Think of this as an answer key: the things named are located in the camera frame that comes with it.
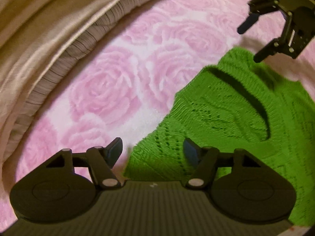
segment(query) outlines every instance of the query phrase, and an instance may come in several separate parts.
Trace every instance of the pink floral bedsheet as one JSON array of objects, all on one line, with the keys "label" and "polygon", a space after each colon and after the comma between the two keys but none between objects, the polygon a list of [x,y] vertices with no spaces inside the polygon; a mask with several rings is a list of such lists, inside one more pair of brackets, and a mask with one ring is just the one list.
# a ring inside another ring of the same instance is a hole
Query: pink floral bedsheet
[{"label": "pink floral bedsheet", "polygon": [[[28,138],[4,165],[5,190],[62,148],[83,152],[121,137],[114,167],[123,180],[128,154],[169,112],[174,94],[230,48],[258,51],[281,34],[280,13],[265,15],[244,36],[236,32],[248,0],[152,0],[124,17],[66,77],[41,111]],[[315,42],[299,59],[267,62],[315,97]],[[77,173],[89,177],[86,169]],[[16,220],[8,194],[0,200],[0,232]],[[286,235],[301,235],[293,228]]]}]

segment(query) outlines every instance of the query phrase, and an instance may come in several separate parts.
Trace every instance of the green knitted garment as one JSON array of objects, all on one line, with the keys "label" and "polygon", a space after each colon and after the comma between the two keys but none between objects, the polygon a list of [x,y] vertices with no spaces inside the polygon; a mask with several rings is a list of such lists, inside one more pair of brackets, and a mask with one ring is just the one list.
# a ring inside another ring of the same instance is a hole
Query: green knitted garment
[{"label": "green knitted garment", "polygon": [[315,223],[315,104],[299,82],[233,48],[175,95],[171,112],[134,147],[125,176],[186,181],[193,172],[183,154],[186,137],[221,152],[249,151],[295,187],[290,220]]}]

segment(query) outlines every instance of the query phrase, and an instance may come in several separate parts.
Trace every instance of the green fabric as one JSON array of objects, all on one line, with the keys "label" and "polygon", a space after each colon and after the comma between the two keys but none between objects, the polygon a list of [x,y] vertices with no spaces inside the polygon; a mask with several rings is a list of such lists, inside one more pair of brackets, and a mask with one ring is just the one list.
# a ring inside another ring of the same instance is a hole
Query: green fabric
[{"label": "green fabric", "polygon": [[[299,82],[233,48],[175,95],[171,112],[133,149],[125,176],[186,181],[193,168],[186,137],[221,152],[243,148],[289,180],[297,191],[290,220],[315,223],[315,104]],[[220,176],[227,171],[220,171]]]}]

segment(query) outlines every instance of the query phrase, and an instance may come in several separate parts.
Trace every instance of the knit pattern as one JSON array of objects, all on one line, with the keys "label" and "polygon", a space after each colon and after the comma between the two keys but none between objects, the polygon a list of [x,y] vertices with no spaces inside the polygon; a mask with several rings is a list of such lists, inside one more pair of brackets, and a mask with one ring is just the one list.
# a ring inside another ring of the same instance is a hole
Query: knit pattern
[{"label": "knit pattern", "polygon": [[[315,104],[299,82],[233,48],[176,94],[170,113],[134,147],[125,176],[187,181],[193,173],[183,154],[187,137],[221,152],[252,153],[296,189],[290,220],[315,223]],[[217,177],[228,172],[220,169]]]}]

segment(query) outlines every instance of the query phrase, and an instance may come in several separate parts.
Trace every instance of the screw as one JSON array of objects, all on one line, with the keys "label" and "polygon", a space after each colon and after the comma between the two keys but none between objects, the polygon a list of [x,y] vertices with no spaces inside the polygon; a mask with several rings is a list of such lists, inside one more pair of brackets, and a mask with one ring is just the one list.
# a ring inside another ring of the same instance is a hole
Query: screw
[{"label": "screw", "polygon": [[114,178],[108,178],[108,179],[104,179],[102,184],[107,187],[113,187],[118,184],[118,181]]},{"label": "screw", "polygon": [[188,181],[188,184],[190,184],[191,186],[202,186],[204,184],[204,181],[200,178],[193,178],[191,180]]}]

